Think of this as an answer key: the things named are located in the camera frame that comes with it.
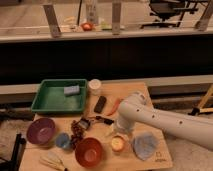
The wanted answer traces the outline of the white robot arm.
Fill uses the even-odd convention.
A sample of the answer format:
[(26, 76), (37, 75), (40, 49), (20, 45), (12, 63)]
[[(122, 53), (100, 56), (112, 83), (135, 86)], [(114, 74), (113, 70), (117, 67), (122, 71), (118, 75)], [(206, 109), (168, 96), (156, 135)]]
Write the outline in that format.
[(135, 123), (150, 125), (213, 151), (213, 120), (148, 107), (140, 91), (119, 104), (114, 129), (129, 134)]

